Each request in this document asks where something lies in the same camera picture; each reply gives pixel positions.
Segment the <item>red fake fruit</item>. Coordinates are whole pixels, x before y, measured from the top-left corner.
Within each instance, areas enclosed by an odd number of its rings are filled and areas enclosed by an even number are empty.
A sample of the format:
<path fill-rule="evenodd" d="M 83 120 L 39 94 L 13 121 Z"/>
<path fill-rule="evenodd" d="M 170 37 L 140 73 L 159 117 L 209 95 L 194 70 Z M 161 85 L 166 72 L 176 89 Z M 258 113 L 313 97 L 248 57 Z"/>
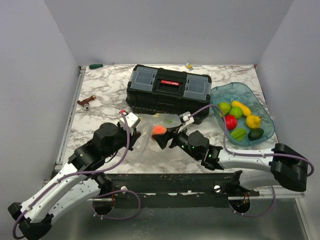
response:
<path fill-rule="evenodd" d="M 162 125 L 156 125 L 153 127 L 152 131 L 151 131 L 151 138 L 153 139 L 154 136 L 157 135 L 163 135 L 167 132 L 167 128 L 162 126 Z"/>
<path fill-rule="evenodd" d="M 226 115 L 225 116 L 225 123 L 226 123 L 226 127 L 229 131 L 234 130 L 238 125 L 238 121 L 233 115 Z"/>

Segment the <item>green fake fruit slice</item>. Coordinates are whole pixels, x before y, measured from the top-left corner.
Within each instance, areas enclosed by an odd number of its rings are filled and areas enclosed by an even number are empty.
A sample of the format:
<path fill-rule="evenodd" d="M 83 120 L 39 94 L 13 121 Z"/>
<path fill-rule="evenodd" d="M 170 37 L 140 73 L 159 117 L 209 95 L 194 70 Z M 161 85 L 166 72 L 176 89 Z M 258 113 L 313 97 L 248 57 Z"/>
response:
<path fill-rule="evenodd" d="M 247 131 L 244 128 L 237 128 L 231 132 L 231 136 L 238 142 L 241 142 L 246 134 Z"/>

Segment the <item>dark green fake avocado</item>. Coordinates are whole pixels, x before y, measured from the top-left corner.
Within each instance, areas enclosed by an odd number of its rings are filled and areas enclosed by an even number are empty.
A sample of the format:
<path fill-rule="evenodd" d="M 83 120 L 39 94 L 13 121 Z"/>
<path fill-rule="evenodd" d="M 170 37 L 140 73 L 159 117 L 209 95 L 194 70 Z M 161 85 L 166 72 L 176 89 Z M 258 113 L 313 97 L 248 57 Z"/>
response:
<path fill-rule="evenodd" d="M 248 133 L 248 139 L 250 141 L 255 141 L 260 139 L 264 135 L 264 130 L 262 128 L 251 129 Z"/>

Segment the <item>yellow fake fruit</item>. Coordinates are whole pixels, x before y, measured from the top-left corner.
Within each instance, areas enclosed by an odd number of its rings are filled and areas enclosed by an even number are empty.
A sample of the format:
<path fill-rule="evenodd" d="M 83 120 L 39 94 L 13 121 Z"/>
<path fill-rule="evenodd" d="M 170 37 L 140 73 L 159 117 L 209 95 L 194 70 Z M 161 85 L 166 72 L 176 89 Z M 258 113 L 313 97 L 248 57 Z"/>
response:
<path fill-rule="evenodd" d="M 261 126 L 261 117 L 257 115 L 249 115 L 246 117 L 245 123 L 250 129 L 257 129 Z"/>

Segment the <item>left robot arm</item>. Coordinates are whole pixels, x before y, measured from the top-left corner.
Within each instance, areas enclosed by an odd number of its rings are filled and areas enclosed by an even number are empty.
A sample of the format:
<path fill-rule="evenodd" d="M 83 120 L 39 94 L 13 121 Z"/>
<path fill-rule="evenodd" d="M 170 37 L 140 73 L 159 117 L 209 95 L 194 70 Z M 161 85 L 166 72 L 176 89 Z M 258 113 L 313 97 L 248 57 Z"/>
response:
<path fill-rule="evenodd" d="M 61 170 L 35 195 L 14 202 L 8 212 L 15 220 L 16 240 L 40 240 L 70 209 L 95 197 L 107 197 L 112 182 L 106 172 L 118 167 L 141 136 L 139 120 L 103 123 L 91 140 L 78 147 Z"/>

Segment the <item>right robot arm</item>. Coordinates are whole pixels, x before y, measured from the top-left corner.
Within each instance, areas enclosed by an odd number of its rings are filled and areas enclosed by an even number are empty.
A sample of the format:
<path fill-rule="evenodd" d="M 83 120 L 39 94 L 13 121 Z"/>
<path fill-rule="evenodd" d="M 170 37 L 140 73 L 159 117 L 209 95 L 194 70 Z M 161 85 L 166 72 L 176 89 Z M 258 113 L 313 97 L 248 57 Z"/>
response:
<path fill-rule="evenodd" d="M 199 131 L 167 130 L 152 134 L 161 149 L 181 148 L 186 154 L 209 170 L 248 169 L 230 183 L 230 191 L 241 196 L 247 190 L 266 186 L 281 186 L 294 192 L 307 189 L 306 159 L 283 143 L 265 150 L 234 150 L 214 146 Z"/>

